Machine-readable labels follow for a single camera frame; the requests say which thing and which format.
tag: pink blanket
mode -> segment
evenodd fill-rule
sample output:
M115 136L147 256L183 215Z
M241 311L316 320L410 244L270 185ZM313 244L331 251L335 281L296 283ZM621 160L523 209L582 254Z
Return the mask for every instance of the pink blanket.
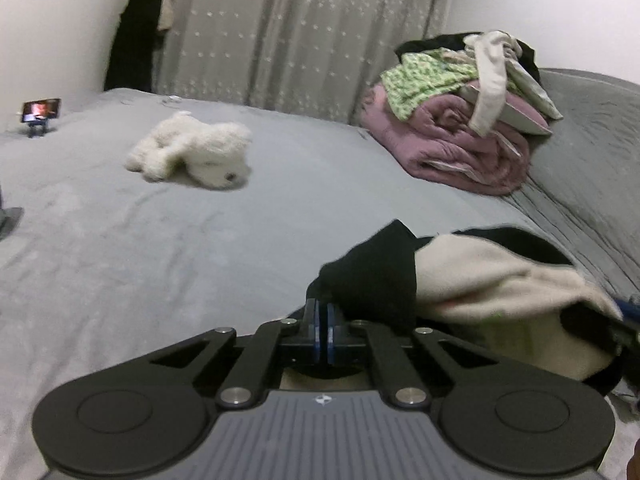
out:
M520 97L508 92L507 102L536 122L545 122ZM462 97L431 97L402 122L389 109L385 88L378 84L364 97L362 108L362 126L415 178L473 193L504 195L527 176L525 138L502 122L488 136L479 137L467 126L473 105Z

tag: wall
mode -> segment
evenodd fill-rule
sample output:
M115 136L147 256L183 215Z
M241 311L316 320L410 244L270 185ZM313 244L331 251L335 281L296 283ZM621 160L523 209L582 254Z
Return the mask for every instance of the wall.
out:
M444 32L491 29L529 43L539 66L640 84L640 0L450 0Z
M127 0L0 0L0 131L24 101L100 91Z

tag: stuffed animal's leg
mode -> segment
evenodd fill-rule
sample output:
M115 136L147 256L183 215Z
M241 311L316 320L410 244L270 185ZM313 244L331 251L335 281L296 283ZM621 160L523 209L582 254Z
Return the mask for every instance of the stuffed animal's leg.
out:
M146 154L143 174L147 180L166 180L182 160L184 147L175 143Z
M129 171L142 171L145 167L145 160L149 153L159 149L158 142L152 136L147 136L135 145L133 150L127 155L124 167Z

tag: white stuffed animal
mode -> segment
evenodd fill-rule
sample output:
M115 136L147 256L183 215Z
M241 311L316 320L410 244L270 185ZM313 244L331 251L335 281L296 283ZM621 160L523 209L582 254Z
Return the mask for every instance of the white stuffed animal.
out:
M183 162L203 186L223 189L249 177L245 155L250 143L251 132L243 124L205 124L180 111L137 143L125 168L141 171L147 180L166 180Z

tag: curtain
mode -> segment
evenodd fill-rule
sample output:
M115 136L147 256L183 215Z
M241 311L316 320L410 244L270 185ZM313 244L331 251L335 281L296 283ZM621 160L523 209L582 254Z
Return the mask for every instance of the curtain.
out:
M353 123L447 0L175 0L158 91Z

